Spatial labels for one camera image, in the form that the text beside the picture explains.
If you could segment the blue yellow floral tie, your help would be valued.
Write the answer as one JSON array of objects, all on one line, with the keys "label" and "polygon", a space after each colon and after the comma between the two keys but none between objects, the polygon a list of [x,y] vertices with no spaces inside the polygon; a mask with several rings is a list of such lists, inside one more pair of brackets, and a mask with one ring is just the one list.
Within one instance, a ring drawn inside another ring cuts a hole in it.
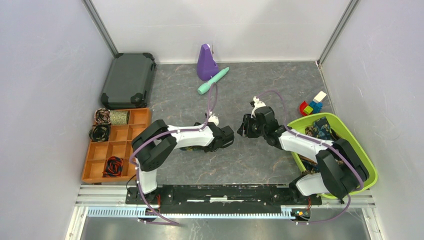
[{"label": "blue yellow floral tie", "polygon": [[192,151],[202,151],[204,153],[207,152],[207,148],[205,148],[204,146],[186,146],[186,147],[180,147],[179,149],[181,151],[186,151],[186,152],[192,152]]}]

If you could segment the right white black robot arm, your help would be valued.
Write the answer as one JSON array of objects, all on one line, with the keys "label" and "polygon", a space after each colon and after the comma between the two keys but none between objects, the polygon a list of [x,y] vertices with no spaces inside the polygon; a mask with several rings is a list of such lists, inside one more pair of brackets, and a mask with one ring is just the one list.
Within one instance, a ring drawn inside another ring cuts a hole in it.
[{"label": "right white black robot arm", "polygon": [[260,138],[280,150],[296,153],[317,164],[318,173],[294,180],[289,199],[302,204],[310,195],[331,194],[337,199],[365,187],[370,174],[351,143],[339,138],[323,140],[279,124],[273,109],[262,106],[243,116],[237,133],[242,137]]}]

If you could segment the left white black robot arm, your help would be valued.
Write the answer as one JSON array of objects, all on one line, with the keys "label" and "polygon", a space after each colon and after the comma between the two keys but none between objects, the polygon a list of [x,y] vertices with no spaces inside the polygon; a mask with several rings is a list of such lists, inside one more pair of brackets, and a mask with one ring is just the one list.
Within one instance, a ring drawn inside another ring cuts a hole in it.
[{"label": "left white black robot arm", "polygon": [[214,122],[195,123],[193,126],[168,125],[159,119],[149,125],[131,142],[129,157],[135,166],[138,197],[145,204],[157,198],[157,169],[176,149],[195,149],[205,153],[230,146],[235,139],[230,126],[220,128]]}]

